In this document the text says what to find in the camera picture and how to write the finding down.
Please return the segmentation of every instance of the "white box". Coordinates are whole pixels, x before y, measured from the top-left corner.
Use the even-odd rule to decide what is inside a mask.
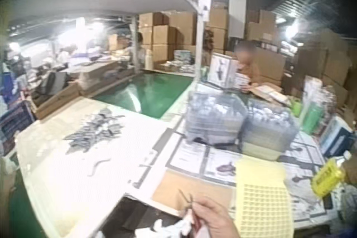
[[[227,55],[213,53],[211,58],[208,82],[221,88],[233,88],[238,61]]]

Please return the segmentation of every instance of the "white cloth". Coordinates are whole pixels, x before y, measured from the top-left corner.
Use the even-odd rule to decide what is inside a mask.
[[[61,51],[56,59],[55,64],[57,65],[66,64],[69,58],[71,58],[71,55],[67,51]]]

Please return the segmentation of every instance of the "pile of metal parts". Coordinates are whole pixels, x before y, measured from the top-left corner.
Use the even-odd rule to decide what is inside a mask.
[[[88,152],[95,144],[103,140],[112,140],[118,138],[122,124],[119,118],[124,115],[113,115],[112,111],[104,108],[97,114],[93,114],[88,122],[86,122],[78,131],[68,135],[64,140],[72,140],[68,153],[82,151]]]

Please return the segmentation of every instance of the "green bottle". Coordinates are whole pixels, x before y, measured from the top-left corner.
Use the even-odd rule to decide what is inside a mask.
[[[324,109],[321,107],[321,105],[312,102],[303,121],[302,131],[308,135],[311,135],[323,114]]]

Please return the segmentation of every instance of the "stacked cardboard box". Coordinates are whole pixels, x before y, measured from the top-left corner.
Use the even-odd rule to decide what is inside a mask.
[[[270,11],[248,11],[245,38],[279,46],[279,34],[275,24],[276,15]]]
[[[145,13],[139,15],[139,32],[143,35],[143,45],[152,50],[153,28],[163,25],[164,19],[161,12]]]
[[[213,52],[224,54],[227,29],[228,10],[223,8],[213,8],[210,10],[210,20],[206,28],[213,32]]]
[[[296,54],[293,87],[302,91],[306,75],[317,77],[334,87],[337,106],[343,106],[348,95],[343,86],[351,66],[347,51],[346,42],[331,30],[315,33]]]
[[[281,54],[257,48],[254,62],[259,67],[261,82],[270,82],[280,86],[284,74],[285,61],[285,57]]]

